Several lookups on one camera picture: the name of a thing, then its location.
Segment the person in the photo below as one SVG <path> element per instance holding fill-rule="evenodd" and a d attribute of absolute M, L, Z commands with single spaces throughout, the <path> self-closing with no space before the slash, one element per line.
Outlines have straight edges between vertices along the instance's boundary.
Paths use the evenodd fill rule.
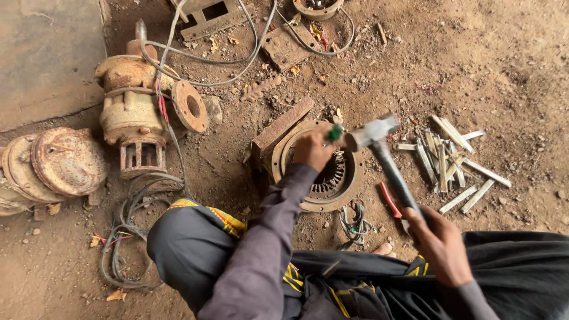
<path fill-rule="evenodd" d="M 147 252 L 198 320 L 567 319 L 569 238 L 543 232 L 464 232 L 428 207 L 404 218 L 411 263 L 350 251 L 293 251 L 299 204 L 337 143 L 321 126 L 245 225 L 191 199 L 154 224 Z M 332 272 L 323 273 L 334 265 Z"/>

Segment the black cloth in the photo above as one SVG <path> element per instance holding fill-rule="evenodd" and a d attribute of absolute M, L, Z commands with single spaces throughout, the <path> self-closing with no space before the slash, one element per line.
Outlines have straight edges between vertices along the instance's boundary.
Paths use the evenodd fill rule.
<path fill-rule="evenodd" d="M 211 208 L 173 206 L 148 236 L 161 278 L 195 314 L 211 298 L 239 241 L 240 231 L 226 222 Z M 474 278 L 500 319 L 569 318 L 568 237 L 465 232 L 463 239 Z M 336 261 L 333 275 L 322 279 Z M 462 319 L 452 310 L 468 308 L 461 295 L 476 292 L 441 288 L 421 258 L 408 263 L 371 253 L 295 251 L 291 262 L 282 281 L 283 319 L 345 319 L 344 310 L 354 319 Z"/>

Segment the foot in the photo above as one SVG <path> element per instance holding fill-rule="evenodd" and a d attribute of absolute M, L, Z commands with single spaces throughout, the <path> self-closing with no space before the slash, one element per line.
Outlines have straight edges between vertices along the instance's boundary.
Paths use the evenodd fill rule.
<path fill-rule="evenodd" d="M 386 243 L 380 245 L 380 247 L 377 248 L 377 249 L 376 249 L 374 252 L 372 252 L 372 253 L 375 253 L 375 254 L 377 254 L 377 255 L 383 255 L 383 256 L 384 256 L 384 255 L 388 255 L 388 254 L 391 252 L 391 250 L 393 250 L 393 247 L 392 247 L 389 243 L 386 242 Z"/>

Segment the hammer head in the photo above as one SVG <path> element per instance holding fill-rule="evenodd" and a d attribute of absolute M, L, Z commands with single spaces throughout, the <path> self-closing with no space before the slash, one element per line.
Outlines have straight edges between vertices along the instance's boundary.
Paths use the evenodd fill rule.
<path fill-rule="evenodd" d="M 399 121 L 392 113 L 388 113 L 377 120 L 356 129 L 345 136 L 347 149 L 357 152 L 371 145 L 374 141 L 382 141 L 389 134 L 397 132 Z"/>

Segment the hand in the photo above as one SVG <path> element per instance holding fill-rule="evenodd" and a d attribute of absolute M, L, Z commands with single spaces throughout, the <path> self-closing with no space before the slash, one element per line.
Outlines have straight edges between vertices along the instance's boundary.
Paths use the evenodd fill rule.
<path fill-rule="evenodd" d="M 433 209 L 421 206 L 424 218 L 411 208 L 403 209 L 403 217 L 411 225 L 410 231 L 418 240 L 417 249 L 435 271 L 443 285 L 456 288 L 473 280 L 468 265 L 466 248 L 458 227 Z"/>
<path fill-rule="evenodd" d="M 334 142 L 324 139 L 332 128 L 331 123 L 324 122 L 298 139 L 294 150 L 294 163 L 305 163 L 321 172 L 332 158 L 332 153 L 345 144 L 344 137 Z"/>

